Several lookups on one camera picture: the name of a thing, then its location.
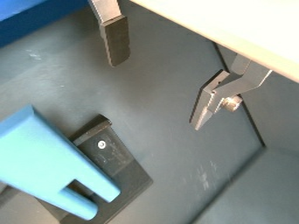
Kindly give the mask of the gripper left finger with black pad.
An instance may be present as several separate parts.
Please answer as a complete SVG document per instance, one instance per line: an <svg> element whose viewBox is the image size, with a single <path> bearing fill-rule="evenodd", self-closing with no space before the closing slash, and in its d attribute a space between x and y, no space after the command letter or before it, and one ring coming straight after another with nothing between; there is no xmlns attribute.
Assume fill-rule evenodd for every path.
<svg viewBox="0 0 299 224"><path fill-rule="evenodd" d="M97 18L108 64L116 67L131 53L127 17L121 14L117 0L88 0L88 4Z"/></svg>

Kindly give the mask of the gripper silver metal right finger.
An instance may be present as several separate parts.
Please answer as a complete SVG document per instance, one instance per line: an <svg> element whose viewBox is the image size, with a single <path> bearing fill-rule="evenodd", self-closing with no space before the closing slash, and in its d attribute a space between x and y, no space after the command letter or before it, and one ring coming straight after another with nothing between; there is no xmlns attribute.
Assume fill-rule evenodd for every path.
<svg viewBox="0 0 299 224"><path fill-rule="evenodd" d="M220 109L233 112L241 103L240 94L257 88L272 70L237 55L231 72L220 71L205 82L191 114L191 126L199 130Z"/></svg>

